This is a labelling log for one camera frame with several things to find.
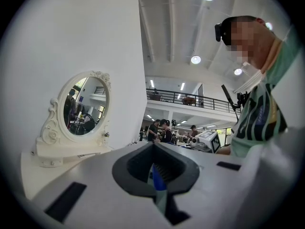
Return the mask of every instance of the green t-shirt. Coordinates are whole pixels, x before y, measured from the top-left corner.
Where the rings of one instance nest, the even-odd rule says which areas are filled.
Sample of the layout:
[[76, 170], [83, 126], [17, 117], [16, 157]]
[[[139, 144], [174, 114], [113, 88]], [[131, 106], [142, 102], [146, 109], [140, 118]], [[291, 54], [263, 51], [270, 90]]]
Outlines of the green t-shirt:
[[291, 28], [273, 66], [252, 89], [239, 121], [232, 128], [232, 155], [245, 157], [252, 146], [262, 144], [286, 129], [286, 121], [271, 91], [289, 69], [300, 48], [297, 33]]

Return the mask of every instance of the oval mirror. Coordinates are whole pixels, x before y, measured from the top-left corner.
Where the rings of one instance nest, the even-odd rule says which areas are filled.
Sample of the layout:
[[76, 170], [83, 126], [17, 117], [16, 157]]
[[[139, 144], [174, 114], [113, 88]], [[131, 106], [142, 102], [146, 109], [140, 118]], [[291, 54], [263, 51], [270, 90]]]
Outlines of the oval mirror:
[[102, 82], [86, 77], [70, 89], [63, 108], [66, 127], [74, 135], [91, 132], [106, 112], [108, 96]]

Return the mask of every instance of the white ornate mirror frame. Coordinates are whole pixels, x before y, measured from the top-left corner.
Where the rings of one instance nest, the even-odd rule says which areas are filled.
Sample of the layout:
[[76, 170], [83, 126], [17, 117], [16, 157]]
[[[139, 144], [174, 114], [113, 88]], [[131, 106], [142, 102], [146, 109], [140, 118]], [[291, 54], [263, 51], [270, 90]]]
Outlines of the white ornate mirror frame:
[[[85, 135], [74, 135], [66, 127], [63, 118], [63, 108], [71, 88], [83, 78], [94, 77], [101, 81], [106, 91], [107, 106], [96, 127]], [[41, 129], [41, 135], [36, 139], [37, 155], [41, 158], [41, 166], [56, 167], [62, 165], [64, 157], [82, 154], [105, 153], [108, 138], [105, 134], [109, 126], [111, 108], [111, 84], [108, 73], [88, 71], [72, 77], [62, 88], [58, 99], [51, 99], [50, 115]]]

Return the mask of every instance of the man's ear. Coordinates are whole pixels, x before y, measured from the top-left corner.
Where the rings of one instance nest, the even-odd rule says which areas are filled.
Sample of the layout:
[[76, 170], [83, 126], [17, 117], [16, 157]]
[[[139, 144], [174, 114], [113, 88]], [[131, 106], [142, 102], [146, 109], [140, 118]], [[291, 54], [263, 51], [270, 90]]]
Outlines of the man's ear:
[[262, 20], [261, 18], [256, 18], [255, 21], [256, 21], [256, 22], [259, 22], [259, 23], [262, 24], [262, 25], [265, 25], [265, 24], [266, 24], [266, 22], [265, 22], [264, 20]]

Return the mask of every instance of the black metal railing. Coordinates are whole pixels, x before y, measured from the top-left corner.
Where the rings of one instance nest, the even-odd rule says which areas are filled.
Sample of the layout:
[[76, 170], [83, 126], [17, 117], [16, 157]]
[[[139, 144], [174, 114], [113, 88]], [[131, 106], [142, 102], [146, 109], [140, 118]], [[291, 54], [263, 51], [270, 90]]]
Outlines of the black metal railing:
[[[210, 97], [154, 89], [146, 89], [146, 95], [148, 100], [184, 104], [234, 114], [234, 110], [229, 102]], [[240, 115], [240, 109], [236, 109], [236, 112]]]
[[95, 89], [94, 94], [101, 94], [101, 95], [105, 95], [105, 88], [103, 86], [97, 86]]

